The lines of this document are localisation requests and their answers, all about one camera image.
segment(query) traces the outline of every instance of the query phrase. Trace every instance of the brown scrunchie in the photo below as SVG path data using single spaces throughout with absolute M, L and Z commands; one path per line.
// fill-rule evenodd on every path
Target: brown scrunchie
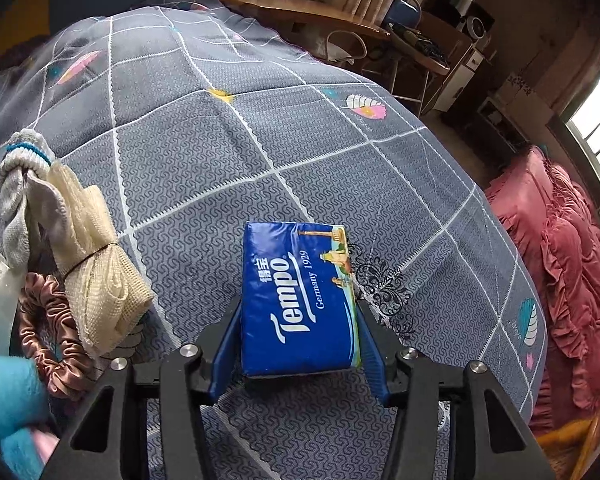
M 88 378 L 93 362 L 80 343 L 66 294 L 60 290 L 58 280 L 51 275 L 45 278 L 29 272 L 20 291 L 19 310 L 22 350 L 36 362 L 40 380 L 46 382 L 46 388 L 54 397 L 80 399 L 93 384 Z M 51 332 L 60 343 L 62 360 L 59 363 L 38 337 L 36 327 L 42 312 L 46 312 Z

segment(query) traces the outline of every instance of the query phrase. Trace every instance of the pink blanket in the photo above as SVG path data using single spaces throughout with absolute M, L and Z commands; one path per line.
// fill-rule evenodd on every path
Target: pink blanket
M 549 331 L 535 434 L 600 410 L 600 228 L 564 168 L 532 148 L 485 192 L 540 297 Z

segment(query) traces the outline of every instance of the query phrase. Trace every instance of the blue tissue pack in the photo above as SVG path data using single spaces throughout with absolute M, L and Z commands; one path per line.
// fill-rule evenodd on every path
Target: blue tissue pack
M 242 371 L 247 377 L 359 365 L 343 226 L 248 222 L 242 267 Z

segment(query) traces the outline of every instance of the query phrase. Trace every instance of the bed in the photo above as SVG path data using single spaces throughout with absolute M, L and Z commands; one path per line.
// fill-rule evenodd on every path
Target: bed
M 475 182 L 375 83 L 217 0 L 165 0 L 75 23 L 1 72 L 0 160 L 25 127 L 100 186 L 157 295 L 120 349 L 136 362 L 193 341 L 240 293 L 245 221 L 338 223 L 378 321 L 434 360 L 484 360 L 531 417 L 546 353 L 532 280 Z M 161 478 L 153 404 L 148 418 Z M 203 418 L 219 478 L 373 479 L 394 412 L 360 370 L 264 391 L 237 372 Z

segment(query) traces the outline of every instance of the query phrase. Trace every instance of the blue plush toy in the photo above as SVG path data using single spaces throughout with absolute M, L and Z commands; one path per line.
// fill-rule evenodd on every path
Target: blue plush toy
M 33 361 L 0 356 L 0 453 L 20 480 L 38 480 L 44 467 L 34 436 L 48 420 L 46 390 Z

